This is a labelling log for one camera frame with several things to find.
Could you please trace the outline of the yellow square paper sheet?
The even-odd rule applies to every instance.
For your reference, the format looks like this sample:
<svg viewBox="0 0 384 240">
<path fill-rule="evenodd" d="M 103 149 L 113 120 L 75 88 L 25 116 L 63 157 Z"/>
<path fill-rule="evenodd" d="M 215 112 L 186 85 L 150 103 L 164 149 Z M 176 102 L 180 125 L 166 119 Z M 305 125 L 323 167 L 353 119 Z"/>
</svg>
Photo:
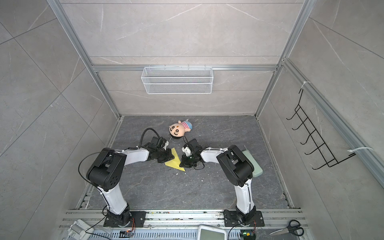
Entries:
<svg viewBox="0 0 384 240">
<path fill-rule="evenodd" d="M 175 150 L 175 148 L 172 148 L 171 151 L 172 151 L 172 155 L 174 156 L 174 159 L 172 159 L 168 162 L 165 162 L 165 165 L 170 167 L 170 168 L 174 168 L 174 169 L 177 169 L 177 170 L 184 172 L 185 169 L 183 167 L 180 167 L 181 160 L 177 154 L 177 151 Z"/>
</svg>

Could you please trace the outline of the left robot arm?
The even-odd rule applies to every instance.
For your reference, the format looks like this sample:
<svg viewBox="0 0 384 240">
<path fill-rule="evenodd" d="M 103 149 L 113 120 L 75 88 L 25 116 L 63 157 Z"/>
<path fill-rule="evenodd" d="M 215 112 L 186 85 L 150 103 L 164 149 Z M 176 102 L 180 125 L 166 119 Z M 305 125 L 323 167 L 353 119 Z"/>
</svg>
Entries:
<svg viewBox="0 0 384 240">
<path fill-rule="evenodd" d="M 169 142 L 162 137 L 136 148 L 113 150 L 104 148 L 88 169 L 86 179 L 98 189 L 106 201 L 109 213 L 116 217 L 129 214 L 129 206 L 120 190 L 120 180 L 127 165 L 157 160 L 165 163 L 174 159 Z"/>
</svg>

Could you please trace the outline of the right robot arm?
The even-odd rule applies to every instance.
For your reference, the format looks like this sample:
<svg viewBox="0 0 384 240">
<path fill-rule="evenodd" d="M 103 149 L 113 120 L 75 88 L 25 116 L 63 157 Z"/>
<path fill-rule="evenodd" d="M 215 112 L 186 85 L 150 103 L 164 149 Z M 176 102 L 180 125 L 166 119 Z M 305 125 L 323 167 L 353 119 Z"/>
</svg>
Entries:
<svg viewBox="0 0 384 240">
<path fill-rule="evenodd" d="M 197 163 L 220 165 L 228 181 L 235 187 L 238 215 L 245 217 L 256 211 L 251 190 L 255 168 L 236 145 L 224 149 L 211 147 L 204 149 L 196 139 L 193 139 L 182 147 L 182 151 L 180 164 L 182 168 L 195 168 Z"/>
</svg>

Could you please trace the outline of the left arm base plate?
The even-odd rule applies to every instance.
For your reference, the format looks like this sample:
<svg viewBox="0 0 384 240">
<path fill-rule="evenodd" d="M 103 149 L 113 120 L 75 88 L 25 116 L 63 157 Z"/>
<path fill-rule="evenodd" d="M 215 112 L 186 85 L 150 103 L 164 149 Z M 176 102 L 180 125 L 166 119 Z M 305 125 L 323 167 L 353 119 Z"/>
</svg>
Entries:
<svg viewBox="0 0 384 240">
<path fill-rule="evenodd" d="M 144 226 L 146 214 L 147 212 L 145 211 L 123 212 L 121 215 L 108 212 L 103 226 L 111 228 L 129 228 L 135 224 L 136 228 L 142 228 Z"/>
</svg>

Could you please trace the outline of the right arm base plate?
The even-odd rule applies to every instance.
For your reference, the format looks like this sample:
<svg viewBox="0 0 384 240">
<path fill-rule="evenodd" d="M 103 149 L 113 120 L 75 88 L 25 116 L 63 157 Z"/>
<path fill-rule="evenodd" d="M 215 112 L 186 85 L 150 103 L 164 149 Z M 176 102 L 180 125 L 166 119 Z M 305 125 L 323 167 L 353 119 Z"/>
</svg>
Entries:
<svg viewBox="0 0 384 240">
<path fill-rule="evenodd" d="M 243 214 L 241 211 L 224 210 L 224 222 L 226 227 L 235 226 L 256 226 L 264 227 L 264 217 L 261 211 L 252 209 L 248 214 Z"/>
</svg>

